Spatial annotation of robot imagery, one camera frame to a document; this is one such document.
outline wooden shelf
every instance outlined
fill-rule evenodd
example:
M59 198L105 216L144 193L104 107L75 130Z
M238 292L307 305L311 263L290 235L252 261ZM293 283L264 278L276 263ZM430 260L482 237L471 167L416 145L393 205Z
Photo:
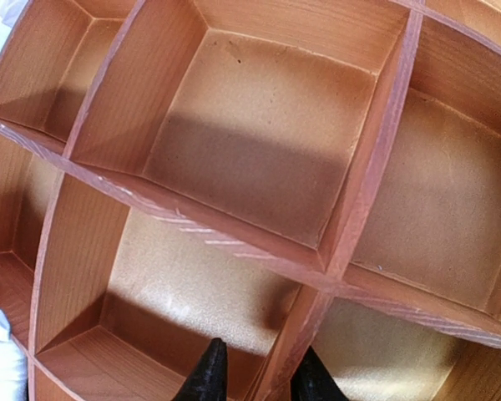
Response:
M313 347L349 399L410 401L433 399L464 343L336 300Z
M217 336L232 399L312 344L353 399L497 398L501 1L28 2L0 308L43 401L171 399Z
M425 20L402 122L353 264L501 322L495 63L496 53ZM463 309L465 325L472 314Z
M86 401L171 399L184 378L147 358L102 327L38 355L67 388Z
M327 10L332 16L321 10L313 18L332 25L345 16L334 27L339 35L350 29L352 15L364 12L344 3ZM407 10L364 6L380 18L368 39L378 51L369 57L339 38L325 52L319 35L305 39L303 51L287 21L268 33L265 25L241 21L233 7L145 3L89 98L89 114L69 148L72 160L145 178L317 249ZM247 7L264 12L262 3ZM306 10L292 12L310 35ZM164 18L174 22L153 23ZM271 41L288 37L284 44ZM138 51L135 41L157 44ZM145 74L124 79L139 68Z
M245 396L300 285L211 248L167 222L129 212L69 176L54 207L39 266L32 333L38 356L101 325L135 352L184 376L209 339L223 337L230 345L229 393Z
M0 60L0 119L67 140L124 21L125 4L133 5L122 2L116 18L109 3L84 3L36 0L26 6Z
M501 0L427 0L427 7L459 21L501 46Z
M28 348L33 270L12 252L0 253L0 309L12 327L13 336Z

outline shelf compartment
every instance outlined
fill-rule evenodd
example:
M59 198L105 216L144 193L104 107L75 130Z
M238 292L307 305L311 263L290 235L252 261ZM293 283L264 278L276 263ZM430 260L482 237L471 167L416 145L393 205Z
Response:
M28 349L33 270L12 252L0 253L0 309L8 317L18 344Z
M501 57L425 18L410 86L353 264L498 318Z
M227 256L69 176L49 224L31 346L65 386L86 400L104 391L137 393L131 363L149 377L166 371L182 384L209 340L219 336L230 348L229 394L245 395L300 285ZM89 362L99 369L90 376L92 386L84 381L80 386L63 373L84 358L66 349L85 338L112 354L128 349L127 368L119 366L129 380L116 379L120 389L96 379L114 375L104 371L114 363L102 354ZM45 355L64 354L71 365L62 362L61 370L45 362ZM157 385L172 391L172 382L160 377Z
M426 4L501 46L501 0L427 0Z
M313 348L349 399L433 399L466 342L337 299Z
M38 367L33 367L33 395L35 400L51 399L52 401L74 401L65 390Z
M267 2L197 6L130 19L66 153L317 249L407 9L278 2L268 23Z
M0 308L28 346L33 269L56 170L0 136Z
M109 3L29 2L0 57L0 119L66 142L130 3L114 18Z

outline wooden board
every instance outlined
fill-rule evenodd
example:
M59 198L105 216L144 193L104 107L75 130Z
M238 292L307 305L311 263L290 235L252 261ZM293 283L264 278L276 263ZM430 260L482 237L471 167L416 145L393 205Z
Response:
M0 309L24 349L28 348L32 289L33 271L11 252L0 253Z
M45 383L40 369L48 379L42 397L170 399L219 335L230 344L230 395L283 399L334 296L453 337L360 307L333 307L325 340L314 344L322 341L318 352L331 356L327 366L354 399L431 399L455 360L455 338L501 348L500 37L491 41L423 3L28 2L0 61L0 194L16 193L0 202L0 304L15 340L22 348L28 340L32 396L36 382ZM501 29L501 0L480 9ZM205 48L215 35L222 52ZM409 84L437 101L407 101L403 109ZM267 104L275 87L285 100L278 109ZM253 140L274 147L266 143L250 158L255 164L238 165L225 142L205 138L197 146L189 140L196 132L167 130L168 112L254 130ZM396 138L401 117L412 129ZM211 127L196 131L207 137ZM400 157L387 166L390 149ZM300 175L306 165L290 156L301 150L316 160ZM57 186L45 178L55 171L32 154L57 168ZM338 177L351 184L327 182L316 192L323 203L307 202L309 177L319 184L329 176L319 172L323 165L341 166ZM386 166L394 174L381 186ZM252 181L258 167L263 179ZM182 171L194 180L185 183ZM180 194L163 187L167 176L176 177L167 186ZM249 195L223 206L215 180L232 191L248 184L241 177L252 184L248 194L273 196L258 206L246 204ZM376 195L390 202L373 208ZM321 224L334 205L324 251ZM137 210L129 215L131 206ZM272 217L260 215L267 210ZM374 260L345 269L371 210L385 211L389 223L367 226L377 227L366 249ZM282 212L288 217L279 224ZM303 218L311 224L296 221ZM398 222L406 222L405 232ZM33 273L19 257L33 264L36 248ZM431 263L436 277L424 269ZM460 383L449 397L459 399L461 386L483 389L467 367L458 362L449 375ZM501 372L493 382L501 388ZM474 396L501 397L485 387Z
M468 344L433 401L501 401L501 351Z
M349 399L412 401L433 399L463 343L337 300L313 347Z
M191 372L210 339L223 337L230 346L229 396L241 398L298 288L185 230L131 211L102 324L182 375Z
M26 150L0 136L0 252L13 247L30 158Z
M427 0L428 7L479 31L501 46L501 12L496 3L501 2Z
M286 45L208 32L144 177L317 247L374 78Z
M29 2L0 58L0 118L43 128L89 24L90 17L69 0Z
M484 310L501 267L501 136L411 92L353 261Z
M212 28L305 48L372 73L407 20L407 9L378 0L195 2Z

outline plywood panel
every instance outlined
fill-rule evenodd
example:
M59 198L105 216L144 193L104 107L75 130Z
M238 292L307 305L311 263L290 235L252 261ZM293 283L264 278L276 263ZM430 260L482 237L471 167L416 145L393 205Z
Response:
M38 360L88 401L172 399L184 382L101 327L39 354Z
M89 23L89 16L68 0L27 5L0 59L0 118L43 127Z
M407 9L378 0L196 0L213 28L341 60L376 73L407 21Z
M94 18L124 19L132 10L135 0L74 0Z
M37 156L32 157L13 243L15 254L32 269L35 268L44 217L57 177L55 167Z
M32 288L33 271L11 252L0 253L0 309L24 349L28 348Z
M68 152L138 174L206 26L193 5L168 0L138 3L126 29Z
M35 368L35 399L52 401L73 401L50 377L43 373L39 368Z
M97 305L128 214L127 206L68 176L52 207L43 228L44 257L38 260L37 321L31 333L35 352L89 307L95 310L87 320L98 321Z
M0 136L0 251L11 251L31 155Z
M501 56L425 18L411 86L501 134Z
M59 85L45 132L67 141L84 96L121 25L119 20L95 20L89 25Z
M492 39L501 46L501 12L479 0L427 0L427 6Z
M375 79L296 48L208 32L144 176L316 247Z
M501 266L501 136L411 92L353 261L483 310Z
M501 351L470 343L433 401L501 401Z

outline scratched wood edge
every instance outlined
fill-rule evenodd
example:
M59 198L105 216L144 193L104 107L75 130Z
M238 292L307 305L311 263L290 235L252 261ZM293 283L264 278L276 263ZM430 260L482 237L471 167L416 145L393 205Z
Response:
M501 349L501 322L489 315L444 298L437 298L433 294L367 271L363 267L351 264L349 268L344 276L345 281L337 288L337 297L429 327L451 337ZM424 306L436 305L434 301L438 301L438 306L434 308L438 309L437 312ZM460 318L468 312L471 322Z
M315 288L301 288L245 401L277 400L313 343L333 300L334 296Z
M95 190L127 206L143 211L147 215L165 221L183 232L198 236L208 246L214 246L224 252L229 252L240 259L259 262L261 267L292 281L320 288L329 293L335 291L336 283L322 273L321 267L318 266L317 252L310 248L283 238L275 238L268 231L258 229L244 221L239 221L234 217L162 188L157 189L156 192L151 191L148 195L141 191L130 190L120 185L114 178L105 175L100 169L72 162L54 153L36 140L26 138L1 122L0 135L12 140ZM198 216L199 219L193 220L193 217L188 215ZM232 232L217 231L213 228L218 225L222 226L225 223L228 223L229 226L235 226L237 236ZM260 232L263 236L268 236L276 244L285 243L287 245L278 246L279 249L268 248L267 246L258 247L250 243L252 240L246 238L247 231Z
M363 228L377 198L378 188L392 153L393 142L401 120L418 51L422 22L423 15L421 13L410 12L397 62L397 71L393 75L393 85L381 118L377 139L371 150L366 172L359 186L354 205L337 243L334 244L331 260L326 269L327 274L337 280L341 280L362 236Z
M63 157L66 159L70 159L73 154L74 146L78 142L78 137L82 126L84 125L85 119L89 114L91 104L93 103L94 97L96 93L99 91L100 85L104 81L104 77L108 72L109 65L113 62L115 55L120 49L121 44L123 43L126 35L128 34L130 28L134 24L135 19L137 18L139 12L143 8L146 0L136 0L132 11L128 14L127 18L124 20L121 25L119 31L115 35L111 46L109 47L109 51L104 57L104 60L100 64L99 70L94 76L93 82L88 88L86 95L83 97L82 105L78 111L78 115L74 120L73 128L68 137L67 144L65 145L65 149L63 151Z

